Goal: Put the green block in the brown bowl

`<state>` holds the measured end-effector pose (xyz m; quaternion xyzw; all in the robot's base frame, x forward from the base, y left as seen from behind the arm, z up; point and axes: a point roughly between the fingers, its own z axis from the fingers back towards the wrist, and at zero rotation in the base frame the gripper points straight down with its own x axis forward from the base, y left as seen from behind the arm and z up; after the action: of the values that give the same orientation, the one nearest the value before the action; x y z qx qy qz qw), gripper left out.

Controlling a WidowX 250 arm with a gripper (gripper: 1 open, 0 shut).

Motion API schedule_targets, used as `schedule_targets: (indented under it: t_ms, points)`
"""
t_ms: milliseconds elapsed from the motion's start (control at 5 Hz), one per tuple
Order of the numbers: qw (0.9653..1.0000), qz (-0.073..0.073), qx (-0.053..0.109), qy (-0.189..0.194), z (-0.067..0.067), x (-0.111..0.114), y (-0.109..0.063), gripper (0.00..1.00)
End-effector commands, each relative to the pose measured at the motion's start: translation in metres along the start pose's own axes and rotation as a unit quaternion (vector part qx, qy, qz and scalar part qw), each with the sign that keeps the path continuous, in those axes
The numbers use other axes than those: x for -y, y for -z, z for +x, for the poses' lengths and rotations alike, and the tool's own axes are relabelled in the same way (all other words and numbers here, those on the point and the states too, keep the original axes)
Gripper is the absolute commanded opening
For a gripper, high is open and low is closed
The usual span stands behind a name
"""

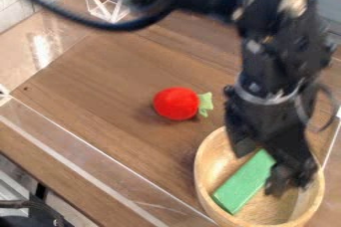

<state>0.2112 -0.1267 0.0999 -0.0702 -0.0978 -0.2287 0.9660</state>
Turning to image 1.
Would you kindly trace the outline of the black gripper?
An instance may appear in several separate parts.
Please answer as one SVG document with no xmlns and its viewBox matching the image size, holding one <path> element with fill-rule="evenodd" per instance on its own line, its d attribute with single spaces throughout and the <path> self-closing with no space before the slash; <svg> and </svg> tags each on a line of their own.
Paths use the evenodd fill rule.
<svg viewBox="0 0 341 227">
<path fill-rule="evenodd" d="M 264 194 L 280 197 L 287 189 L 305 189 L 317 163 L 306 128 L 315 106 L 317 85 L 303 85 L 282 101 L 252 101 L 239 84 L 223 89 L 224 126 L 234 155 L 244 157 L 262 146 L 275 160 L 264 182 Z"/>
</svg>

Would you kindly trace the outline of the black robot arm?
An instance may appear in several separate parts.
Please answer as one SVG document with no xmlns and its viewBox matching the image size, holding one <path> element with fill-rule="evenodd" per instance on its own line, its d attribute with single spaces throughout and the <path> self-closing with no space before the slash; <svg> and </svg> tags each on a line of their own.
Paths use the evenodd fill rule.
<svg viewBox="0 0 341 227">
<path fill-rule="evenodd" d="M 280 195 L 306 187 L 317 172 L 306 128 L 318 82 L 335 45 L 317 0 L 125 0 L 143 18 L 117 25 L 137 30 L 179 9 L 234 24 L 242 39 L 240 72 L 224 88 L 224 125 L 235 155 L 263 146 L 275 159 L 264 189 Z"/>
</svg>

